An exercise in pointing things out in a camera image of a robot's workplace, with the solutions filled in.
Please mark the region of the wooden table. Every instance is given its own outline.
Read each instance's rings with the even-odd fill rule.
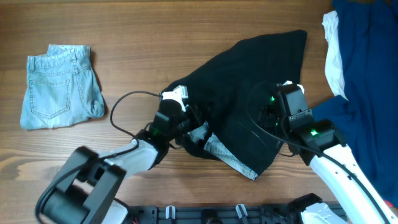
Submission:
[[[28,55],[44,54],[48,44],[89,45],[111,108],[129,91],[158,93],[241,39],[303,29],[308,39],[301,81],[314,106],[331,96],[321,25],[329,11],[330,1],[312,0],[0,5],[0,223],[34,223],[39,195],[77,147],[113,149],[129,142],[111,126],[109,113],[69,128],[24,131],[19,119]],[[133,96],[121,103],[115,122],[135,133],[157,107],[156,98]],[[131,205],[258,205],[310,192],[335,201],[299,157],[277,156],[253,182],[223,162],[181,149],[125,180],[117,197]]]

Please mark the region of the green light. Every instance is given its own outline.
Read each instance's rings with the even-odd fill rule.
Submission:
[[[318,133],[317,133],[316,130],[311,130],[311,134],[312,134],[312,136],[314,136],[314,135],[316,135],[316,134],[318,134]]]

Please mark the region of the black cloth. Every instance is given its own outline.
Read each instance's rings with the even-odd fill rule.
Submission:
[[[164,91],[187,86],[188,104],[198,105],[218,139],[260,175],[272,164],[282,144],[250,122],[245,114],[248,93],[260,82],[299,83],[306,38],[305,31],[296,30],[241,40]],[[268,103],[269,90],[258,88],[250,99],[250,115],[255,118],[259,106]],[[214,159],[203,152],[203,144],[183,142],[183,146],[193,156]]]

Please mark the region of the folded jeans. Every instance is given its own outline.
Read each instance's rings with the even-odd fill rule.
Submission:
[[[64,127],[102,116],[104,99],[91,67],[90,47],[49,45],[45,55],[28,56],[22,128]]]

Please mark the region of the navy blue cloth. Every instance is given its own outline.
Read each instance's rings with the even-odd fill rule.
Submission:
[[[344,134],[360,168],[384,200],[398,206],[398,1],[334,0],[346,101],[313,111]]]

